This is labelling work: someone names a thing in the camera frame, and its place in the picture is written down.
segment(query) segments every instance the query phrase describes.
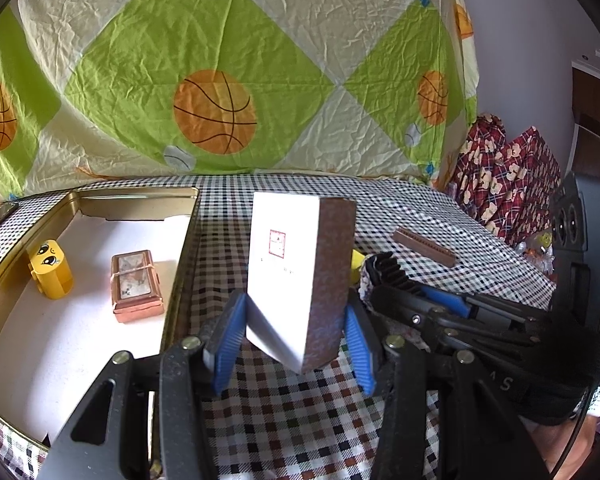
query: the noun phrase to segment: white box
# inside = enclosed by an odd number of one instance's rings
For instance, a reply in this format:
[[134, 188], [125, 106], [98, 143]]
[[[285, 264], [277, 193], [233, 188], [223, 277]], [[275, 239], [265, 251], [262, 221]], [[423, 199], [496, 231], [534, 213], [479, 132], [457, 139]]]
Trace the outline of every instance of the white box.
[[355, 225], [353, 200], [254, 193], [247, 339], [296, 373], [338, 355]]

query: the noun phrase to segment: hand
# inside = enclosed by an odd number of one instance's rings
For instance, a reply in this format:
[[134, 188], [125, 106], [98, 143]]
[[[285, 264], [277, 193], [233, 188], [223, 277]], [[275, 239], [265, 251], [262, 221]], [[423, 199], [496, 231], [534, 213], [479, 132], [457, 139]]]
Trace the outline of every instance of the hand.
[[[598, 419], [595, 416], [586, 416], [580, 428], [580, 433], [576, 437], [573, 447], [571, 447], [571, 451], [567, 455], [567, 459], [555, 476], [555, 480], [568, 480], [583, 464], [593, 446], [597, 421]], [[531, 438], [536, 443], [549, 471], [558, 462], [562, 450], [567, 445], [573, 432], [575, 423], [575, 420], [567, 420], [559, 426], [538, 426], [532, 431]]]

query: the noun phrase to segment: black cable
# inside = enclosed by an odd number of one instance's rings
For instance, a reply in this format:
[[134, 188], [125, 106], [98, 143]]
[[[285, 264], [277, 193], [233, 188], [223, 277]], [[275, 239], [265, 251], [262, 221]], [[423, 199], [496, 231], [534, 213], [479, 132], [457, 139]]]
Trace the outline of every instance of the black cable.
[[558, 471], [560, 471], [562, 464], [564, 464], [564, 461], [567, 460], [567, 455], [571, 451], [571, 448], [573, 447], [573, 444], [576, 441], [578, 434], [580, 433], [580, 428], [582, 428], [582, 425], [584, 424], [584, 419], [586, 418], [587, 412], [589, 411], [589, 405], [591, 404], [591, 401], [593, 400], [593, 396], [595, 395], [597, 389], [598, 387], [595, 383], [587, 387], [587, 397], [582, 403], [580, 413], [578, 414], [578, 420], [576, 421], [576, 425], [573, 427], [573, 431], [571, 432], [569, 441], [562, 450], [562, 454], [560, 455], [558, 462], [556, 462], [554, 468], [551, 469], [550, 477], [552, 479], [555, 478], [555, 476], [558, 474]]

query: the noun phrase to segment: black and white checkered fabric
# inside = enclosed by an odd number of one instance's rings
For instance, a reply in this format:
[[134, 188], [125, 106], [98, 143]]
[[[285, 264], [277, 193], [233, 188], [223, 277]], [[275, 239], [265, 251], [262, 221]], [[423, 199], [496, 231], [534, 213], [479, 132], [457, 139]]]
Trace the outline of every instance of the black and white checkered fabric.
[[[354, 180], [300, 175], [187, 176], [103, 182], [87, 186], [196, 186], [201, 192], [202, 238], [190, 290], [190, 333], [216, 316], [234, 288], [246, 288], [251, 207], [255, 191], [343, 196], [358, 203], [356, 248], [394, 252], [422, 282], [456, 292], [479, 291], [546, 308], [552, 284], [501, 240], [464, 215], [443, 194], [394, 180]], [[22, 201], [0, 227], [0, 258], [63, 193]], [[458, 264], [447, 269], [396, 244], [404, 226], [451, 249]], [[424, 476], [434, 478], [438, 452], [436, 396], [428, 397]], [[248, 343], [231, 385], [206, 402], [205, 421], [223, 479], [368, 478], [383, 402], [367, 399], [350, 368], [346, 345], [339, 357], [303, 376]], [[0, 456], [18, 478], [35, 478], [44, 452], [0, 420]]]

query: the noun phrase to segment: white wall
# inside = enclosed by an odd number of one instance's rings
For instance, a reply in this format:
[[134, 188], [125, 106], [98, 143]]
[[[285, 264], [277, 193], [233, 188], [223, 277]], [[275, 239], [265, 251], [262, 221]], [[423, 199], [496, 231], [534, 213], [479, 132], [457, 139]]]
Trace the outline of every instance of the white wall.
[[478, 111], [501, 117], [509, 140], [536, 126], [564, 170], [573, 137], [571, 63], [586, 54], [600, 66], [600, 35], [577, 0], [465, 2], [480, 69]]

